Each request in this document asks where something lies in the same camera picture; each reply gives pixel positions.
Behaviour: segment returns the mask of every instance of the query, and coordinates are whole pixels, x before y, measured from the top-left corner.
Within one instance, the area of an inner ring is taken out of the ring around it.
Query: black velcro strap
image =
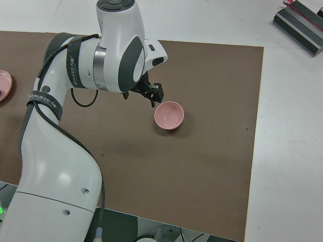
[[[43,104],[51,109],[59,121],[62,119],[63,108],[61,104],[51,95],[45,92],[32,91],[29,94],[27,105],[33,101]]]
[[[82,35],[77,35],[70,41],[66,55],[67,74],[72,85],[77,88],[85,88],[81,83],[79,73],[79,56],[83,37]]]

